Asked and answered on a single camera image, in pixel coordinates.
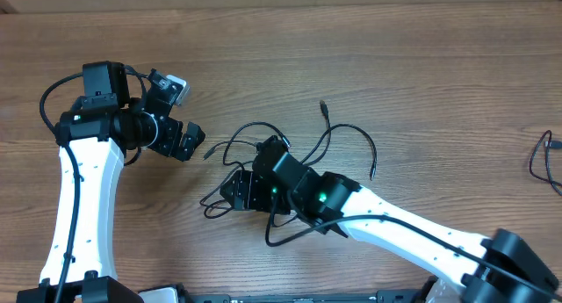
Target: wooden tabletop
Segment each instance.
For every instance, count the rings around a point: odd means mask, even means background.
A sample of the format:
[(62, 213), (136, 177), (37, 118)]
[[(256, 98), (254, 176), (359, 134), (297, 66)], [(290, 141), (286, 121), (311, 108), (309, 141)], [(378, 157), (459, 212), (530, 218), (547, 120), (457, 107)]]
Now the wooden tabletop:
[[(104, 60), (187, 79), (192, 93), (171, 116), (207, 135), (188, 162), (148, 151), (121, 174), (114, 255), (119, 281), (132, 289), (183, 282), (195, 293), (296, 294), (425, 282), (429, 274), (411, 263), (333, 233), (273, 249), (263, 239), (266, 214), (204, 218), (198, 200), (229, 171), (220, 154), (203, 161), (207, 149), (263, 120), (302, 157), (325, 129), (321, 99), (333, 124), (371, 134), (378, 174), (369, 181), (368, 144), (346, 129), (334, 132), (319, 172), (343, 173), (448, 227), (516, 232), (562, 277), (562, 198), (527, 171), (543, 131), (562, 138), (562, 3), (3, 15), (2, 302), (37, 286), (54, 233), (61, 169), (40, 96)], [(47, 100), (49, 118), (81, 94), (81, 80), (61, 86)], [(241, 139), (270, 135), (256, 127)], [(232, 157), (254, 154), (234, 146)], [(553, 152), (551, 164), (560, 179), (562, 155)]]

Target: wood grain surface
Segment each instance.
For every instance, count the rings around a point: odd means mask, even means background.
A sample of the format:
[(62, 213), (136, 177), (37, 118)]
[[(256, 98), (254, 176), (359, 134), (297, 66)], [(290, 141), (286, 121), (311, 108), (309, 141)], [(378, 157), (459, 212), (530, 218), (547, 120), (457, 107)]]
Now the wood grain surface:
[[(280, 294), (423, 284), (422, 269), (335, 234), (272, 249), (265, 214), (204, 218), (198, 200), (228, 171), (219, 154), (203, 161), (206, 150), (264, 120), (302, 157), (325, 128), (320, 99), (333, 124), (371, 134), (378, 174), (369, 181), (371, 151), (345, 129), (335, 131), (319, 172), (343, 173), (445, 226), (517, 232), (562, 277), (562, 198), (527, 171), (541, 133), (562, 135), (561, 44), (561, 3), (0, 16), (0, 301), (37, 285), (53, 238), (61, 169), (40, 95), (102, 60), (187, 79), (192, 93), (171, 116), (207, 134), (189, 162), (146, 152), (121, 174), (114, 255), (132, 289), (183, 282), (195, 293)], [(134, 80), (130, 89), (140, 94)], [(56, 90), (51, 120), (82, 93), (79, 80)], [(256, 127), (241, 138), (270, 135)], [(232, 157), (254, 154), (236, 145)], [(562, 177), (562, 155), (554, 152), (551, 165)]]

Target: wooden table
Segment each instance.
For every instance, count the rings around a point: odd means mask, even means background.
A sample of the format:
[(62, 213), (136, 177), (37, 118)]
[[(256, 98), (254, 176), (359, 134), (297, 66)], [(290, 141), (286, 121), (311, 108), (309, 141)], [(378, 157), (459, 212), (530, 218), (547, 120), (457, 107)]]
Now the wooden table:
[[(172, 117), (207, 134), (180, 163), (146, 152), (119, 180), (114, 255), (132, 289), (183, 282), (195, 293), (371, 292), (421, 286), (427, 272), (336, 234), (280, 248), (263, 240), (266, 215), (207, 220), (198, 200), (228, 168), (212, 144), (264, 120), (302, 157), (332, 123), (317, 170), (343, 173), (445, 226), (520, 234), (562, 277), (562, 198), (530, 176), (541, 133), (562, 134), (562, 4), (380, 5), (299, 9), (137, 11), (0, 17), (0, 301), (35, 287), (53, 238), (60, 192), (54, 138), (38, 113), (42, 92), (93, 61), (121, 61), (186, 78)], [(139, 95), (138, 83), (130, 80)], [(47, 100), (57, 120), (80, 80)], [(266, 128), (243, 134), (250, 141)], [(254, 156), (236, 146), (233, 158)], [(555, 177), (562, 158), (552, 154)], [(537, 169), (544, 165), (537, 162)], [(281, 237), (304, 224), (280, 229)]]

